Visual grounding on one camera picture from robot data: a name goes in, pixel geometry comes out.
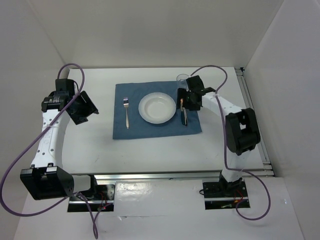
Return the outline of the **clear drinking glass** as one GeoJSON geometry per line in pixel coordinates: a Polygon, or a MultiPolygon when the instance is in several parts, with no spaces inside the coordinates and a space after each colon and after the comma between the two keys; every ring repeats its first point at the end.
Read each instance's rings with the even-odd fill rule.
{"type": "Polygon", "coordinates": [[[177,88],[178,89],[185,89],[185,90],[189,90],[189,87],[188,87],[188,83],[187,83],[187,79],[189,78],[190,76],[188,74],[179,74],[177,77],[176,77],[176,83],[177,83],[177,88]]]}

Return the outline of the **white round plate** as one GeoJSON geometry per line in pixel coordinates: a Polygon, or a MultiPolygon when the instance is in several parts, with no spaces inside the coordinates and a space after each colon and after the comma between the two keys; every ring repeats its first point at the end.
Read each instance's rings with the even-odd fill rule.
{"type": "Polygon", "coordinates": [[[168,122],[176,113],[176,102],[171,96],[162,92],[145,95],[139,102],[140,116],[150,124],[168,122]]]}

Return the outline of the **silver fork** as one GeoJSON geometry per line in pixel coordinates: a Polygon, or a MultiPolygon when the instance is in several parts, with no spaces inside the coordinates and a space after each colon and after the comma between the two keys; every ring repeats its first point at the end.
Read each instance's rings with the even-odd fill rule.
{"type": "Polygon", "coordinates": [[[127,97],[123,99],[123,106],[125,108],[125,125],[126,125],[126,128],[129,129],[130,128],[129,114],[128,114],[129,99],[127,97]]]}

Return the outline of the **blue cloth napkin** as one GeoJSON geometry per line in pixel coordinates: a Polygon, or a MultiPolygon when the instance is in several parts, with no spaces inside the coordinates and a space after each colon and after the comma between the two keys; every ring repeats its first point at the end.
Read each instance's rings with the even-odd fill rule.
{"type": "Polygon", "coordinates": [[[147,94],[164,93],[177,99],[175,81],[154,81],[141,83],[120,83],[115,85],[113,136],[114,140],[133,140],[171,136],[195,135],[202,132],[197,111],[187,110],[188,126],[181,121],[180,111],[167,122],[152,124],[146,122],[139,114],[138,106],[147,94]],[[126,110],[123,99],[128,98],[129,129],[126,128],[126,110]]]}

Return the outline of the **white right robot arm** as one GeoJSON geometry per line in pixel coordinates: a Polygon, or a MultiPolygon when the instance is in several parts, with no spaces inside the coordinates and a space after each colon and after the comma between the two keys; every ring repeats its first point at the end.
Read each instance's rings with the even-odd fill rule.
{"type": "Polygon", "coordinates": [[[218,185],[212,190],[203,190],[213,196],[230,196],[242,182],[242,170],[249,153],[260,143],[261,136],[255,111],[241,108],[219,94],[212,87],[205,87],[201,78],[180,74],[177,79],[176,107],[181,123],[188,126],[187,112],[206,108],[222,119],[224,167],[219,174],[218,185]]]}

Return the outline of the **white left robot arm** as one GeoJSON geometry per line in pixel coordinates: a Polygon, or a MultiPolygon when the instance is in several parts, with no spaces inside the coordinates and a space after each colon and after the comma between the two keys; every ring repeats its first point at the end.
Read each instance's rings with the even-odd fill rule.
{"type": "Polygon", "coordinates": [[[41,103],[44,135],[39,140],[36,155],[20,179],[34,200],[70,197],[75,187],[71,174],[63,169],[62,151],[69,121],[76,125],[98,114],[85,91],[76,92],[77,83],[61,78],[55,81],[55,91],[41,103]]]}

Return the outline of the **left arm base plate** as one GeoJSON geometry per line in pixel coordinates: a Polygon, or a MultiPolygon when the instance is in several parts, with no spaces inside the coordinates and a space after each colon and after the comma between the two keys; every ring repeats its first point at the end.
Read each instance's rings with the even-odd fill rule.
{"type": "Polygon", "coordinates": [[[67,212],[68,213],[88,213],[89,209],[93,213],[113,212],[115,200],[116,184],[98,184],[94,190],[83,191],[82,194],[88,201],[89,208],[83,197],[73,196],[69,199],[67,212]]]}

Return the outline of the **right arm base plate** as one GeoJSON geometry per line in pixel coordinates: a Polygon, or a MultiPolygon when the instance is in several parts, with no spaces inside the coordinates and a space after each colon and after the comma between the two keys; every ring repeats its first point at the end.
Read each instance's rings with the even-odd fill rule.
{"type": "Polygon", "coordinates": [[[224,210],[238,208],[250,208],[247,187],[244,181],[235,189],[223,192],[218,182],[203,182],[199,194],[204,197],[206,210],[224,210]]]}

